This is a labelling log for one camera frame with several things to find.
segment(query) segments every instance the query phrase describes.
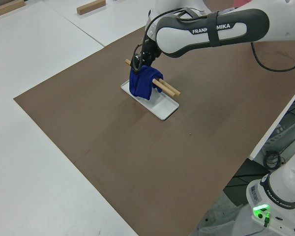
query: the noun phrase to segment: red object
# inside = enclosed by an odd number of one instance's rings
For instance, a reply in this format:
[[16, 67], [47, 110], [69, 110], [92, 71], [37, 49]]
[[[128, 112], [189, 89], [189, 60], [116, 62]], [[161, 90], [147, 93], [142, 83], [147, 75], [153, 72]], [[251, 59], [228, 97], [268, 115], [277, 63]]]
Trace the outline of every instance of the red object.
[[240, 6], [243, 6], [245, 5], [246, 3], [249, 3], [251, 0], [235, 0], [234, 1], [234, 4], [233, 4], [233, 7], [240, 7]]

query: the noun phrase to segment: white tabletop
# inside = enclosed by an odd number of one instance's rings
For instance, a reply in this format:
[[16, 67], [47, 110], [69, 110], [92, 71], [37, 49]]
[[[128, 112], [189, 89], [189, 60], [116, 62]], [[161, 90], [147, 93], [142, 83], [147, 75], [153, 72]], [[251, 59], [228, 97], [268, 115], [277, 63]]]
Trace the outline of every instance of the white tabletop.
[[80, 16], [77, 7], [92, 0], [44, 1], [104, 46], [145, 26], [148, 11], [155, 3], [155, 0], [106, 0], [106, 6]]
[[0, 236], [135, 236], [13, 98], [102, 49], [30, 0], [0, 16]]

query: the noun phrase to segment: black band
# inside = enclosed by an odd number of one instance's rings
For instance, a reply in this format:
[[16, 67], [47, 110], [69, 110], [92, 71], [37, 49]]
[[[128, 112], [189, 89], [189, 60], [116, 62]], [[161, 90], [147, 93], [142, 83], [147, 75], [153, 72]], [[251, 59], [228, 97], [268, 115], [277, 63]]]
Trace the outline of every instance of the black band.
[[211, 47], [221, 46], [220, 38], [218, 37], [218, 32], [216, 29], [216, 18], [218, 15], [218, 11], [212, 12], [207, 15], [206, 23], [207, 23], [207, 34], [210, 40]]
[[270, 186], [270, 174], [266, 177], [266, 180], [262, 182], [260, 180], [260, 185], [265, 189], [266, 195], [278, 206], [284, 209], [295, 209], [295, 203], [285, 202], [284, 200], [280, 199], [271, 189]]

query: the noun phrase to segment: green light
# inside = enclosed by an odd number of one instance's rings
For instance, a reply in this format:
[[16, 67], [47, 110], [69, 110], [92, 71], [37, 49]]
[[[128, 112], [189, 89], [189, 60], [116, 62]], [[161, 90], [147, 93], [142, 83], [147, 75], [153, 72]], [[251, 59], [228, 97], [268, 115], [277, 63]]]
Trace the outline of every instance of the green light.
[[261, 206], [256, 206], [253, 208], [254, 211], [258, 211], [258, 210], [261, 210], [261, 209], [268, 209], [269, 208], [269, 205], [267, 204], [263, 204]]

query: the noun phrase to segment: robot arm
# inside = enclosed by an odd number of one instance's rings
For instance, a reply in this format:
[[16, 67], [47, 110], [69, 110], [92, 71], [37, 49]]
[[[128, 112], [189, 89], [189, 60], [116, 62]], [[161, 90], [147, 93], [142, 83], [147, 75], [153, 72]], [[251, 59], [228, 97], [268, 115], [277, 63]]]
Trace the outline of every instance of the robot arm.
[[252, 0], [221, 12], [211, 12], [203, 0], [157, 0], [134, 69], [161, 53], [177, 58], [198, 48], [283, 40], [295, 40], [295, 0]]

